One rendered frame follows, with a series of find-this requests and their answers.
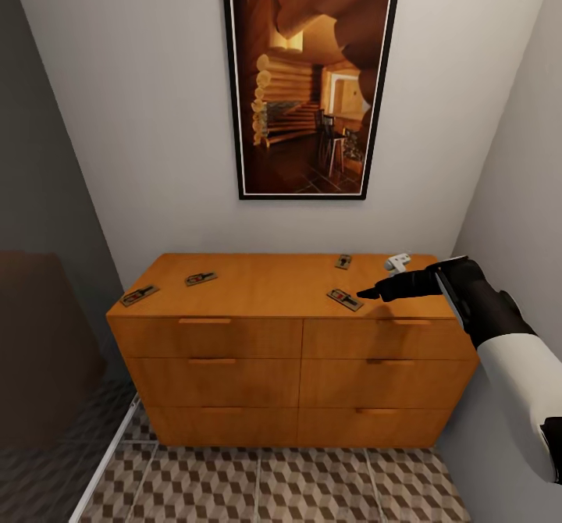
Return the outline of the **mousetrap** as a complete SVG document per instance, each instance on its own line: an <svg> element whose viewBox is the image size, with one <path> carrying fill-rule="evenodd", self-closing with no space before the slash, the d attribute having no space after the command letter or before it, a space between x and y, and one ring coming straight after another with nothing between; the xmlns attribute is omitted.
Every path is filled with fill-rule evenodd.
<svg viewBox="0 0 562 523"><path fill-rule="evenodd" d="M336 267L339 269L347 269L351 264L350 254L341 254L339 260L337 260Z"/></svg>
<svg viewBox="0 0 562 523"><path fill-rule="evenodd" d="M151 294L154 294L159 290L160 288L158 288L158 286L151 283L151 285L147 285L144 288L141 288L141 290L137 290L134 291L133 293L127 294L127 296L121 297L121 299L119 300L126 307L129 307L130 305L136 304L138 301L141 301L141 299L151 296Z"/></svg>
<svg viewBox="0 0 562 523"><path fill-rule="evenodd" d="M355 299L355 297L352 297L350 294L344 293L342 290L338 290L338 288L333 288L333 290L327 293L327 296L352 311L357 311L363 307L363 302Z"/></svg>
<svg viewBox="0 0 562 523"><path fill-rule="evenodd" d="M217 279L218 275L215 273L215 271L211 271L211 272L206 272L206 273L202 273L199 275L195 275L195 276L189 276L187 279L185 279L185 282L187 283L188 286L193 286L193 285L197 285L199 283L203 283L203 282L208 282L209 280L214 280Z"/></svg>

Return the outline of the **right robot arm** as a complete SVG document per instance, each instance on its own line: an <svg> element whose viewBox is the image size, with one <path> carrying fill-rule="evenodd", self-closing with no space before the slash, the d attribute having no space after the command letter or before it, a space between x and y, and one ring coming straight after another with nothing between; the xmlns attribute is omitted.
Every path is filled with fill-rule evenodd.
<svg viewBox="0 0 562 523"><path fill-rule="evenodd" d="M524 322L513 297L497 293L469 256L406 272L406 253L388 258L389 278L358 297L443 295L470 335L503 409L510 432L530 468L544 481L562 485L562 363Z"/></svg>

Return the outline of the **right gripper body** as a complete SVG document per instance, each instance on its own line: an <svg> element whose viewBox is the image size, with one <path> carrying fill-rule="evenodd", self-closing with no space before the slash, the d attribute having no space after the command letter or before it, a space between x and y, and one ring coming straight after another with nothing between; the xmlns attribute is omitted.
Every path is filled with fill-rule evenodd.
<svg viewBox="0 0 562 523"><path fill-rule="evenodd" d="M384 302L391 302L397 298L408 297L424 297L421 295L414 285L414 273L396 274L394 277L378 281L376 286L379 287L380 297Z"/></svg>

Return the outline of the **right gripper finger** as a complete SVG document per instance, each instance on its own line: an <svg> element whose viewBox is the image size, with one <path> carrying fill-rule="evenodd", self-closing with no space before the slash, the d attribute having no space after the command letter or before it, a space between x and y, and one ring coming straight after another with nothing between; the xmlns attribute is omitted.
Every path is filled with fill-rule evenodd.
<svg viewBox="0 0 562 523"><path fill-rule="evenodd" d="M374 286L368 290L360 291L357 293L358 297L363 297L367 299L379 299L380 298L380 290L378 286Z"/></svg>

